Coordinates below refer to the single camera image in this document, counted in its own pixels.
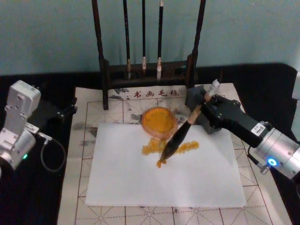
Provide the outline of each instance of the black cable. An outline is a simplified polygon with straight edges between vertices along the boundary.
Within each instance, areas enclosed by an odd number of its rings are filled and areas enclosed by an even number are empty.
[[[259,163],[259,161],[258,161],[256,158],[254,158],[254,157],[250,154],[250,148],[251,148],[251,146],[249,146],[249,148],[248,148],[247,156],[248,156],[249,159],[251,159],[251,161],[252,161],[255,165],[257,165],[257,164]]]
[[[61,150],[62,150],[62,152],[63,152],[64,159],[63,159],[61,165],[60,165],[57,169],[50,169],[48,166],[46,166],[46,164],[45,164],[45,162],[44,162],[44,156],[43,156],[45,147],[46,147],[46,145],[47,145],[48,142],[49,142],[49,140],[46,139],[45,142],[44,142],[44,145],[43,145],[43,147],[42,147],[42,150],[41,150],[41,162],[42,162],[42,165],[44,166],[44,168],[45,168],[47,171],[55,173],[55,172],[58,172],[58,171],[64,166],[64,164],[65,164],[65,162],[66,162],[67,156],[66,156],[65,148],[64,148],[64,146],[62,146],[62,144],[61,144],[60,142],[58,142],[58,141],[55,140],[54,138],[52,138],[51,141],[54,141],[55,143],[57,143],[57,144],[61,147]]]

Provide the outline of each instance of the paint dish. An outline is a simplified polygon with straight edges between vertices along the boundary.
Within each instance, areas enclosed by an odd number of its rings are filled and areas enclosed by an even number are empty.
[[[151,136],[165,140],[175,133],[178,123],[169,109],[154,107],[143,114],[142,127]]]

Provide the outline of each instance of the calligraphy brush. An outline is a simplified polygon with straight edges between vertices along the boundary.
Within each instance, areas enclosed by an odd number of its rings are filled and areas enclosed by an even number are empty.
[[[163,33],[163,13],[164,13],[164,1],[160,0],[159,5],[159,22],[158,22],[158,60],[157,60],[157,81],[160,81],[161,77],[161,40]]]
[[[142,0],[142,73],[146,76],[146,16],[145,16],[145,2]]]
[[[130,62],[130,47],[129,47],[127,0],[123,0],[123,8],[124,8],[124,22],[125,22],[125,35],[126,35],[127,75],[128,75],[128,79],[130,79],[130,77],[131,77],[131,62]]]
[[[220,86],[219,81],[216,79],[211,86],[209,87],[208,91],[204,95],[203,102],[208,102],[211,97],[216,93]],[[189,116],[188,120],[173,134],[172,138],[168,141],[167,145],[165,146],[165,149],[163,150],[160,159],[157,162],[157,166],[160,168],[161,163],[165,164],[166,159],[171,157],[180,144],[183,142],[184,138],[186,137],[191,125],[194,124],[195,120],[198,118],[198,116],[201,113],[201,107],[202,103],[196,106],[196,108],[193,110],[192,114]]]

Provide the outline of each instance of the silver motor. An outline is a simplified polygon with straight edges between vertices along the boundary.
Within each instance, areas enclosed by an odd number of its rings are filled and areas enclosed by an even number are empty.
[[[275,128],[264,137],[255,153],[290,179],[300,171],[300,145]]]

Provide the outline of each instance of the cable connector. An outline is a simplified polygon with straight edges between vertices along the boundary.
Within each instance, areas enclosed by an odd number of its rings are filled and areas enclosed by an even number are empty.
[[[38,134],[40,137],[44,138],[45,139],[45,142],[44,142],[44,145],[47,145],[53,138],[42,133],[42,132],[38,132]]]

